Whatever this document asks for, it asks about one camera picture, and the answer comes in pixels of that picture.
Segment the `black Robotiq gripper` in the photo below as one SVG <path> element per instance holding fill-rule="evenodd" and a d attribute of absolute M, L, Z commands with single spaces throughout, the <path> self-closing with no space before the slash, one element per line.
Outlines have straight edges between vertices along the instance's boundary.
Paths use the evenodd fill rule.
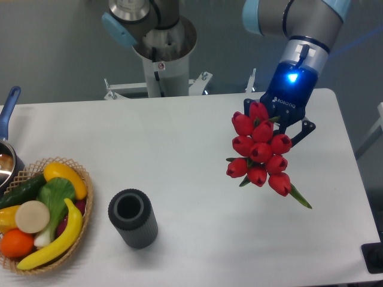
<path fill-rule="evenodd" d="M 282 133 L 291 125 L 291 128 L 300 128 L 291 139 L 294 148 L 316 129 L 315 123 L 305 117 L 305 112 L 317 80 L 318 75 L 309 69 L 296 68 L 287 62 L 279 63 L 260 102 L 253 99 L 244 100 L 244 114 L 260 115 L 259 104 L 262 103 L 270 118 L 279 118 Z"/>

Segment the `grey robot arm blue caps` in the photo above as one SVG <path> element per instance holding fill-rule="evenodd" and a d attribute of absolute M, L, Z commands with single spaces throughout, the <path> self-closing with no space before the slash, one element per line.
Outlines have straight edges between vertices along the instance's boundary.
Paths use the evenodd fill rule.
<path fill-rule="evenodd" d="M 345 21 L 349 1 L 247 1 L 242 10 L 245 29 L 259 35 L 281 35 L 287 46 L 260 101 L 279 132 L 296 122 L 299 143 L 315 129 L 305 108 L 330 50 Z M 197 33 L 181 16 L 178 1 L 109 1 L 102 24 L 109 35 L 141 58 L 150 97 L 202 94 L 202 80 L 189 80 L 189 57 Z"/>

